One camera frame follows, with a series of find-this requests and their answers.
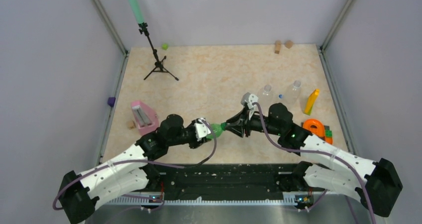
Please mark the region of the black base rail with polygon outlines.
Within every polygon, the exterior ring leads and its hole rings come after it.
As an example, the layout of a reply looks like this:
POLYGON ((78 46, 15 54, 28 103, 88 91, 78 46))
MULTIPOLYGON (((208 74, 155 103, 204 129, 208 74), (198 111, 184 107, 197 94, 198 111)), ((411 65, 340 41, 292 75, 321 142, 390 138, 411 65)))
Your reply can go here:
POLYGON ((146 187, 130 195, 150 196, 150 203, 166 204, 280 204, 298 208, 312 206, 311 188, 294 173, 296 164, 204 164, 176 169, 147 165, 150 177, 146 187))

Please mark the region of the wooden block right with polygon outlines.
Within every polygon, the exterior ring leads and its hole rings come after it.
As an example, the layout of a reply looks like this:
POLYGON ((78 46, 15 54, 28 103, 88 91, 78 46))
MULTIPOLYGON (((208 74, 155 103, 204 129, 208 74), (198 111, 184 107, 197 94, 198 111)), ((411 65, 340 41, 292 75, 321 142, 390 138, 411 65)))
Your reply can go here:
POLYGON ((284 45, 287 49, 291 49, 294 46, 294 42, 291 41, 291 40, 288 40, 288 41, 285 42, 284 45))

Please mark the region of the wooden block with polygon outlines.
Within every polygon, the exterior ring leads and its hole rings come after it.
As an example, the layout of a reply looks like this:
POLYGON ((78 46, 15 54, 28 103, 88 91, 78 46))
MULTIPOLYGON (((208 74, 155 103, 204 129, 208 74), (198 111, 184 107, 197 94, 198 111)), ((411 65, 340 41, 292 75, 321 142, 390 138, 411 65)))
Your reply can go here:
POLYGON ((288 41, 285 42, 284 45, 287 49, 291 49, 294 46, 294 42, 291 41, 291 40, 288 40, 288 41))
POLYGON ((275 41, 274 53, 275 54, 280 54, 281 48, 282 48, 282 42, 281 42, 281 40, 276 40, 275 41))

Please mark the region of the clear plastic bottle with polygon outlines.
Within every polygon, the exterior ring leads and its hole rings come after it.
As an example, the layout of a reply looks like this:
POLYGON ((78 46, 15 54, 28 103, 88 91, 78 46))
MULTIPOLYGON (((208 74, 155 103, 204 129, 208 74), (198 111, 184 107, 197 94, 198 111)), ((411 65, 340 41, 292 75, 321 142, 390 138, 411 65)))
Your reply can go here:
POLYGON ((292 84, 290 84, 286 88, 283 94, 284 105, 286 107, 290 108, 292 105, 295 104, 295 102, 300 96, 301 87, 302 87, 302 82, 299 80, 295 80, 292 84))

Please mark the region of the small green lego brick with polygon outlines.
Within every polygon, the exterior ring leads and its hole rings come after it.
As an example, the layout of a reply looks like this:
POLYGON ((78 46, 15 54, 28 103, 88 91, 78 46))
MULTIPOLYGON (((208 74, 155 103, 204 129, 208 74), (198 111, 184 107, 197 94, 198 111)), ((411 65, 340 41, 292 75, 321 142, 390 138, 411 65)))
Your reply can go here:
POLYGON ((326 129, 325 130, 325 137, 326 138, 332 138, 332 131, 331 130, 329 130, 329 129, 326 129))

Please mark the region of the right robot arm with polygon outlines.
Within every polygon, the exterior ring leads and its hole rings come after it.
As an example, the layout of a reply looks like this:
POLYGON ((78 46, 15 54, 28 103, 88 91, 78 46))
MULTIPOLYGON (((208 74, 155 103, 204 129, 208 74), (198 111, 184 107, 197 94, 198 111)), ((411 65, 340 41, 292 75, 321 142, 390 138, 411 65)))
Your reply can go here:
POLYGON ((278 136, 270 141, 277 148, 314 163, 303 162, 292 176, 298 190, 308 186, 322 188, 358 200, 367 210, 389 217, 403 189, 394 164, 381 158, 359 157, 327 143, 309 130, 295 124, 293 115, 282 103, 270 106, 268 115, 257 103, 244 105, 242 111, 222 124, 225 131, 249 137, 252 131, 278 136))

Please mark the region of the purple small object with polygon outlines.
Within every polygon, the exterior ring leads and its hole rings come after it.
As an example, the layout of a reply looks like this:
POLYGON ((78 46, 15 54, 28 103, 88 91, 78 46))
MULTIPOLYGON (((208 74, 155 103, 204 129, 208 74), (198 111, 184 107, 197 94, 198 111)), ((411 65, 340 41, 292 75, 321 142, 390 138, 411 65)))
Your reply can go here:
POLYGON ((115 106, 116 97, 108 97, 107 99, 107 105, 111 108, 115 106))

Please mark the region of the small wooden cube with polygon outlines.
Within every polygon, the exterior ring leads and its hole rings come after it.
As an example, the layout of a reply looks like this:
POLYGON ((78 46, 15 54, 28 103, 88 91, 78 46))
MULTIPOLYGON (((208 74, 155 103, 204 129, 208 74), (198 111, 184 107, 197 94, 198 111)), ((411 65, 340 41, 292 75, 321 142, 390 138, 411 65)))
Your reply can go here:
POLYGON ((136 123, 133 120, 130 120, 126 123, 126 126, 127 126, 128 129, 135 129, 136 123))

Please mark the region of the green plastic bottle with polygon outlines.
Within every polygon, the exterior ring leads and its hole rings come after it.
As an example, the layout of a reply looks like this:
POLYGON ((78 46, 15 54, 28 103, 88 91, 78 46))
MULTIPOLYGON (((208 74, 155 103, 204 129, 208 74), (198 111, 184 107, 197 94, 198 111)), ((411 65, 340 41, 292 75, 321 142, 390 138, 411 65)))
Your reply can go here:
POLYGON ((225 129, 225 123, 209 123, 207 126, 208 133, 206 136, 207 141, 219 138, 225 129))

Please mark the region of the wooden block left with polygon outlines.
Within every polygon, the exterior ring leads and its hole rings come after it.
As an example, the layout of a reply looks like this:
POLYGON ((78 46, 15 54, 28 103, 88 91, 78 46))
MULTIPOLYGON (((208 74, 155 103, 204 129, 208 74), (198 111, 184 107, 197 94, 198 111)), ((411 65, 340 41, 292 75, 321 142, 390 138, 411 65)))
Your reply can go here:
POLYGON ((275 41, 274 53, 275 54, 280 54, 281 48, 282 48, 282 42, 281 42, 281 40, 276 40, 275 41))

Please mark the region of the pink toy toaster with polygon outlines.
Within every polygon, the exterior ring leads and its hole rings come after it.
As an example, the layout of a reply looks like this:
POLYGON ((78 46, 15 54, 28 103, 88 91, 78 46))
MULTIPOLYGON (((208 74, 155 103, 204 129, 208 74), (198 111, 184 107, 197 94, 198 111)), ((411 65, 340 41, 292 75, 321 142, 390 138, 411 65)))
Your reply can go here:
POLYGON ((131 102, 131 110, 141 136, 154 132, 159 127, 156 111, 141 100, 131 102))

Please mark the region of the clear bottle blue-white cap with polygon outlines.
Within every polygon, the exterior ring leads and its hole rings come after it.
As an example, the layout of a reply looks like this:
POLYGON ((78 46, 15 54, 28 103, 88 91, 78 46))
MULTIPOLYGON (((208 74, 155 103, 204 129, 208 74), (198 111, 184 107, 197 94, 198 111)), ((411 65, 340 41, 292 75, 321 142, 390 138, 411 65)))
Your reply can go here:
POLYGON ((258 92, 258 102, 261 108, 269 107, 273 100, 273 89, 271 85, 265 85, 258 92))

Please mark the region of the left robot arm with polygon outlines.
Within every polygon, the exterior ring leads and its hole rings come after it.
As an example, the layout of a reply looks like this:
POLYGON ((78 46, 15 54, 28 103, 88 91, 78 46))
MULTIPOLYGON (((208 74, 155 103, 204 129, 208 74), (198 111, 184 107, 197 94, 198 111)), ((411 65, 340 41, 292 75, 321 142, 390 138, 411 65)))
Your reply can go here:
POLYGON ((132 191, 153 191, 159 186, 159 177, 152 169, 164 166, 158 159, 169 147, 188 144, 197 148, 216 133, 204 119, 198 118, 184 126, 177 114, 164 119, 153 132, 143 135, 125 151, 108 162, 77 174, 67 173, 62 180, 52 208, 63 210, 72 224, 79 224, 109 201, 132 191))

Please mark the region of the black tripod green pole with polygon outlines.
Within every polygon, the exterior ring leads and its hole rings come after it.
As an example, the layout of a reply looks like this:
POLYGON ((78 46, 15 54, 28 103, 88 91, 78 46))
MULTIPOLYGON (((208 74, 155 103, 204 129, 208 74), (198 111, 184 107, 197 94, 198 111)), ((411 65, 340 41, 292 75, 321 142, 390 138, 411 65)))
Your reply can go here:
POLYGON ((135 17, 135 20, 138 24, 139 27, 139 32, 140 34, 143 34, 146 36, 146 38, 148 39, 149 45, 151 47, 154 59, 155 59, 155 63, 154 63, 154 68, 145 76, 145 78, 143 80, 146 80, 148 77, 150 77, 151 74, 153 73, 166 73, 169 74, 170 76, 172 76, 176 81, 179 81, 179 78, 177 78, 175 75, 173 75, 170 71, 168 71, 165 67, 164 67, 164 61, 166 60, 166 56, 164 56, 162 59, 159 58, 158 56, 158 51, 157 49, 155 49, 151 38, 150 38, 150 33, 148 31, 148 24, 144 19, 144 16, 142 14, 142 11, 140 9, 139 3, 137 0, 128 0, 128 3, 130 5, 130 8, 132 10, 132 13, 135 17))

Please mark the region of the orange tape dispenser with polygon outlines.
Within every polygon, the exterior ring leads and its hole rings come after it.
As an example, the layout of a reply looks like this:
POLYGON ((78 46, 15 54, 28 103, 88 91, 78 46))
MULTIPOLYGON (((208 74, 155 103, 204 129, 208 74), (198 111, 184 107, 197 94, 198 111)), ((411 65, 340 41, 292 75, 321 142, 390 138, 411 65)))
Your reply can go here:
POLYGON ((307 119, 306 121, 304 121, 302 123, 302 127, 308 131, 310 131, 311 133, 315 134, 316 136, 318 136, 319 138, 321 138, 323 141, 325 141, 325 129, 324 126, 322 124, 322 122, 320 122, 317 119, 307 119))

